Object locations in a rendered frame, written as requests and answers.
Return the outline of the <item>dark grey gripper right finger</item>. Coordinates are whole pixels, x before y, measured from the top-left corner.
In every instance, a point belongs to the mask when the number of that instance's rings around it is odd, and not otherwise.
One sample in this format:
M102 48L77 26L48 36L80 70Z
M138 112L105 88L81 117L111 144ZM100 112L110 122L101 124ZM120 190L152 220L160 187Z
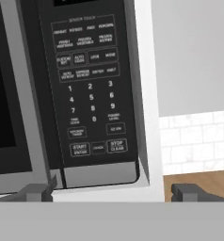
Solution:
M208 193L195 184L173 184L172 201L224 201L223 197Z

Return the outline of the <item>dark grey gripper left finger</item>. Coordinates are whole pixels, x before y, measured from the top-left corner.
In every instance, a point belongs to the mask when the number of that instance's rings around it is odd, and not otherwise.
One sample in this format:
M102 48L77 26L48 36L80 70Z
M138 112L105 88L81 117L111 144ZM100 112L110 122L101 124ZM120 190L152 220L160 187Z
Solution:
M52 201L53 188L46 184L30 184L18 193L0 198L0 201Z

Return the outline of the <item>microwave door with dark window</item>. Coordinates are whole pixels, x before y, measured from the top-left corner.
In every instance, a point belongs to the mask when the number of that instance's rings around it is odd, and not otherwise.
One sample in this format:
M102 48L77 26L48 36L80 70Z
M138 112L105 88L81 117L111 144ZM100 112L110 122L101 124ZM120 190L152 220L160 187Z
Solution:
M50 181L16 0L0 0L0 195Z

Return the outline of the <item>black and silver microwave oven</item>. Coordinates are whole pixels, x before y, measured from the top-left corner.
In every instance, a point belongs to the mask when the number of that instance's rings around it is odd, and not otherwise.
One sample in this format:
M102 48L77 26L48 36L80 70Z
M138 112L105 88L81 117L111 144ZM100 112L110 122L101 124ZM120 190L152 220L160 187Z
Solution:
M140 176L124 0L20 0L33 67L52 98L65 186Z

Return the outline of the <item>white cupboard housing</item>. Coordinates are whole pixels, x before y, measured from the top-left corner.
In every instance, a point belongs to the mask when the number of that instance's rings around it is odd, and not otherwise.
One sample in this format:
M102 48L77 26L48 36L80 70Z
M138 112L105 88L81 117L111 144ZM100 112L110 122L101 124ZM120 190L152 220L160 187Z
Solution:
M130 61L133 74L133 96L139 148L139 179L133 184L68 188L65 186L61 153L56 133L52 98L44 70L32 66L22 13L17 1L28 61L29 76L35 92L40 132L46 151L53 201L119 201L153 202L164 197L160 151L159 113L152 29L152 0L124 0Z

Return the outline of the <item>grey wall cupboard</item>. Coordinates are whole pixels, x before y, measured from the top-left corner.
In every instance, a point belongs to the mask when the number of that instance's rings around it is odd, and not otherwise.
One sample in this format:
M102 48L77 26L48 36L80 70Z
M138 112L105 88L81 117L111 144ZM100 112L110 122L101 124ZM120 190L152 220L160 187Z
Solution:
M152 0L159 115L224 110L224 0Z

